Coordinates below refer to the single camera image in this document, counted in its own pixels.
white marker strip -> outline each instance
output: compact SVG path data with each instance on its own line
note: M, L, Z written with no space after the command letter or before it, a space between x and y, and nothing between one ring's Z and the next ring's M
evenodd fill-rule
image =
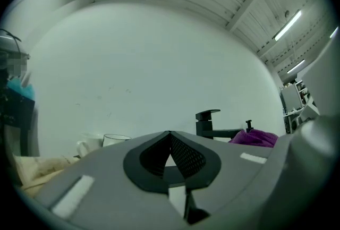
M267 159L264 157L253 156L250 154L246 154L245 152L241 154L240 157L243 159L252 161L252 162L260 163L260 164L264 164L267 161Z
M68 219L76 211L81 200L88 193L94 181L95 179L93 177L83 175L52 208L52 213L62 219Z

beige cloth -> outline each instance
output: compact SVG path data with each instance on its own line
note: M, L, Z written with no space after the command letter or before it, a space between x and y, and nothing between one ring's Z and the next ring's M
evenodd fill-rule
M42 186L63 169L77 162L76 157L42 158L14 156L22 190L34 197Z

light fixture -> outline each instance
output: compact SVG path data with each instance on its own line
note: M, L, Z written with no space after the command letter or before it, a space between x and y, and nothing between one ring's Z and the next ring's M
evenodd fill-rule
M304 62L304 60L302 60L299 64L297 64L295 67L293 67L291 70L287 71L287 73L292 72L293 70L295 70L298 66L300 66L302 63Z
M333 36L336 34L336 32L337 32L338 28L339 28L339 26L335 28L334 32L333 32L333 33L331 33L331 35L330 35L330 37L329 37L329 38L332 38L332 37L333 37Z
M276 41L278 41L281 36L283 36L285 34L286 31L289 30L289 28L291 26L293 26L293 24L298 20L299 17L301 17L301 11L299 10L292 18L291 20L288 21L288 23L286 24L286 26L280 31L278 32L278 34L274 37Z

purple towel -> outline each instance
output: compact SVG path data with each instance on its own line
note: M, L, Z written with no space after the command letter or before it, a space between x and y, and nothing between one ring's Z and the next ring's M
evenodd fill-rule
M229 143L272 148L277 139L278 136L275 134L252 129L249 133L246 133L244 130L240 131Z

white mug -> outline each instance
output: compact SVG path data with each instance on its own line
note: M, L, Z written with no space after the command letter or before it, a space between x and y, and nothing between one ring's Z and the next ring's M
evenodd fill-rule
M76 143L76 149L80 157L100 149L103 146L103 136L100 134L82 133L82 140Z
M120 135L120 134L105 134L104 135L104 142L103 142L103 147L109 146L112 144L117 144L124 142L125 140L131 139L130 137L127 137L125 135Z

